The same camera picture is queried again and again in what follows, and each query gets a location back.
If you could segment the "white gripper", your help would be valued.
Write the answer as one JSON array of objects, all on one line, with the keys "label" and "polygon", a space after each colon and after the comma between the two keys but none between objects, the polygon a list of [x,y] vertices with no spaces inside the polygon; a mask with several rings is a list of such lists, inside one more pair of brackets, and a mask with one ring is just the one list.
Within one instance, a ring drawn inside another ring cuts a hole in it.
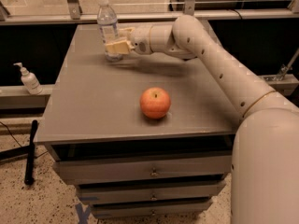
[{"label": "white gripper", "polygon": [[150,30],[151,26],[121,28],[119,39],[107,41],[105,49],[111,54],[129,54],[133,49],[138,54],[151,54]]}]

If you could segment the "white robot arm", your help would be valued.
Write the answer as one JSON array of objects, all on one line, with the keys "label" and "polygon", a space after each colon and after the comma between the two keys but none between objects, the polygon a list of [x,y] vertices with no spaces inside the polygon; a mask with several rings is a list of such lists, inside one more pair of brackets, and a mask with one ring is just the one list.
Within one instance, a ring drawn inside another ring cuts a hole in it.
[{"label": "white robot arm", "polygon": [[299,108],[211,38],[195,17],[119,30],[110,53],[200,59],[243,119],[231,165],[231,224],[299,224]]}]

